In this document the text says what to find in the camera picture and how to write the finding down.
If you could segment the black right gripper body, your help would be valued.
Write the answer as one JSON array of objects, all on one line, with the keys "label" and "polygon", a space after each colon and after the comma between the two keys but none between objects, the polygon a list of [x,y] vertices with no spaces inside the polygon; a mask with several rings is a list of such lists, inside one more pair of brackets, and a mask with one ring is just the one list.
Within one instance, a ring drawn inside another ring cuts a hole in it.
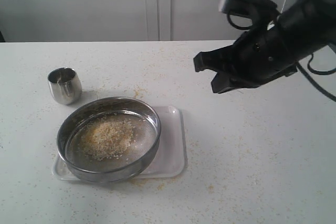
[{"label": "black right gripper body", "polygon": [[232,86],[257,88],[297,72],[297,29],[276,22],[271,29],[244,32],[232,44]]}]

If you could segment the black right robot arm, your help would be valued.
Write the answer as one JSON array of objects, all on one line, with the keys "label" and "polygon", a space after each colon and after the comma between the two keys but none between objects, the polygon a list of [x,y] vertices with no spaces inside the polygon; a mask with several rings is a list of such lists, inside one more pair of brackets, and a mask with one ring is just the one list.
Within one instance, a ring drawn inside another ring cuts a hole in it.
[{"label": "black right robot arm", "polygon": [[271,0],[221,0],[227,19],[238,16],[252,24],[230,46],[198,53],[196,72],[216,73],[214,93],[257,88],[297,71],[297,63],[335,43],[335,0],[297,0],[279,12]]}]

